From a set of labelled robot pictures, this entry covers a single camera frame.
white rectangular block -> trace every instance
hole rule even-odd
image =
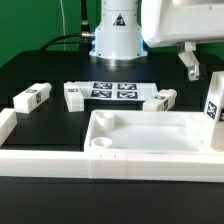
[[[0,113],[0,147],[17,125],[14,109],[4,109]]]
[[[143,103],[143,111],[166,111],[175,104],[177,92],[173,89],[161,90],[158,94]]]
[[[214,72],[200,132],[202,145],[224,150],[224,72]]]
[[[84,97],[75,82],[64,83],[64,96],[69,112],[84,111]]]
[[[49,98],[51,85],[36,83],[13,98],[14,107],[18,113],[30,113]]]

white plastic tray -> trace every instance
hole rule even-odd
[[[106,120],[110,114],[114,115],[113,127],[110,130],[103,130],[98,117],[100,116],[101,119],[104,117],[105,121],[101,122],[101,126],[106,127],[109,125],[106,124]],[[93,111],[86,136],[85,151],[198,153],[198,135],[189,134],[186,130],[186,120],[190,114],[192,113]]]

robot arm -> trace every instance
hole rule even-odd
[[[178,46],[190,80],[203,77],[197,43],[224,39],[223,0],[142,0],[142,35],[149,47]]]

black tabletop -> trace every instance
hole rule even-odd
[[[22,52],[0,69],[0,110],[13,108],[13,97],[34,83],[49,82],[50,98],[30,114],[17,113],[18,125],[4,144],[7,149],[82,151],[89,116],[94,109],[141,110],[143,102],[85,100],[85,112],[69,113],[63,93],[67,81],[156,83],[158,90],[175,89],[178,111],[203,111],[213,71],[224,63],[199,55],[207,79],[190,82],[176,54],[149,55],[148,63],[108,67],[78,52]]]
[[[34,83],[49,82],[50,98],[18,125],[4,149],[82,151],[94,109],[141,110],[142,102],[85,101],[69,113],[66,81],[155,82],[175,89],[177,111],[203,111],[211,75],[224,63],[198,55],[207,78],[190,82],[176,54],[152,54],[146,64],[111,68],[78,52],[22,52],[0,69],[0,111]],[[224,222],[224,185],[218,183],[0,177],[0,223],[189,223]]]

black cable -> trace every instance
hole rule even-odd
[[[81,17],[82,17],[81,32],[84,31],[90,32],[86,0],[80,0],[80,4],[81,4]]]
[[[47,44],[42,46],[39,50],[40,51],[45,51],[49,46],[54,45],[54,43],[56,43],[59,40],[65,40],[65,39],[68,39],[68,38],[81,37],[81,36],[82,36],[81,33],[73,33],[73,34],[68,34],[68,35],[64,35],[64,36],[54,38],[53,40],[49,41]]]
[[[60,45],[60,44],[79,44],[79,43],[80,43],[79,41],[55,42],[55,43],[49,44],[49,46]]]
[[[81,0],[81,16],[82,20],[88,20],[86,0]]]

